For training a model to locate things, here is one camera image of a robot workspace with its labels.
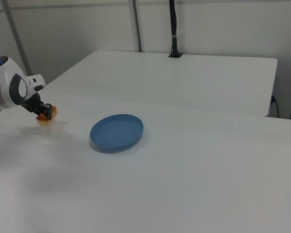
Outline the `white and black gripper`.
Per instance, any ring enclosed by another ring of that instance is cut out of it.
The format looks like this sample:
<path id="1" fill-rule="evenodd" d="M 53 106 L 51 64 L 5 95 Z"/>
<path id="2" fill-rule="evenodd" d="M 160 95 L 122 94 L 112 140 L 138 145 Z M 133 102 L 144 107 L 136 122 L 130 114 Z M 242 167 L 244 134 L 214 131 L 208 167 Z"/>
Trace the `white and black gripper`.
<path id="1" fill-rule="evenodd" d="M 25 76 L 25 82 L 27 85 L 27 95 L 25 100 L 21 104 L 27 111 L 35 113 L 37 116 L 41 116 L 42 119 L 52 119 L 52 105 L 49 103 L 43 103 L 38 91 L 46 87 L 44 78 L 41 75 Z"/>

